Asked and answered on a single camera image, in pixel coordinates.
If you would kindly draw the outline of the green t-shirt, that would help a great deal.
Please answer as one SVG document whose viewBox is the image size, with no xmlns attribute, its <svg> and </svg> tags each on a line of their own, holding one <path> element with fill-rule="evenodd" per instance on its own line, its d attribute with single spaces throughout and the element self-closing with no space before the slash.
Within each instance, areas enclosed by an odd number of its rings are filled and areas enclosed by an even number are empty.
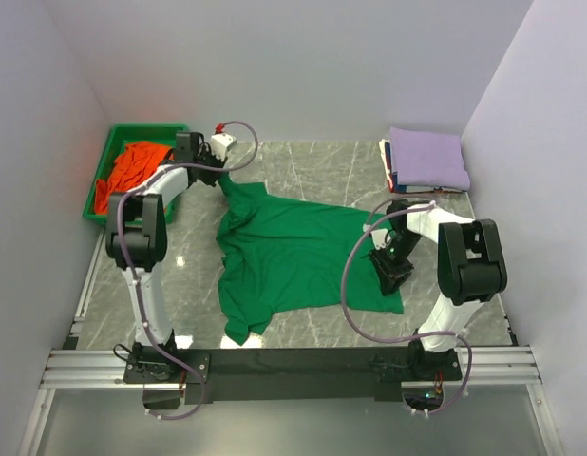
<svg viewBox="0 0 587 456">
<path fill-rule="evenodd" d="M 223 264 L 218 298 L 225 333 L 238 345 L 264 333 L 276 313 L 339 304 L 343 276 L 350 308 L 403 313 L 399 293 L 381 293 L 369 259 L 372 241 L 355 245 L 376 216 L 273 196 L 261 182 L 236 183 L 227 175 L 218 185 L 228 206 L 216 235 Z"/>
</svg>

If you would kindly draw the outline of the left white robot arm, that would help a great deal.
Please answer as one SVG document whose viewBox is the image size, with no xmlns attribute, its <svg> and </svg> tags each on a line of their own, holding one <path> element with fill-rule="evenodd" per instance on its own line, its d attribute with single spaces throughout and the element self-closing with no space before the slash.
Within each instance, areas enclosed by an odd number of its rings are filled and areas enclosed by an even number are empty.
<svg viewBox="0 0 587 456">
<path fill-rule="evenodd" d="M 224 173 L 237 138 L 219 125 L 205 139 L 198 132 L 179 131 L 173 146 L 161 145 L 143 179 L 114 190 L 106 201 L 105 250 L 120 269 L 135 318 L 135 339 L 126 352 L 125 380 L 151 383 L 187 375 L 166 312 L 161 269 L 168 249 L 166 209 L 200 181 L 215 185 Z"/>
</svg>

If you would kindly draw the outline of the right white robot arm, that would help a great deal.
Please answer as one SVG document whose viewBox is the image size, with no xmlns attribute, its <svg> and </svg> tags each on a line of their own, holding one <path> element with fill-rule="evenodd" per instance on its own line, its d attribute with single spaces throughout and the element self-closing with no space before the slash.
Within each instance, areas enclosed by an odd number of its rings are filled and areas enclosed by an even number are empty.
<svg viewBox="0 0 587 456">
<path fill-rule="evenodd" d="M 427 379 L 454 362 L 456 337 L 480 307 L 504 290 L 507 272 L 497 224 L 492 219 L 457 216 L 435 202 L 394 201 L 387 213 L 390 227 L 368 224 L 373 249 L 370 260 L 381 293 L 392 295 L 411 277 L 408 257 L 426 238 L 437 246 L 437 285 L 440 293 L 426 321 L 416 332 L 422 337 L 408 343 L 407 370 Z"/>
</svg>

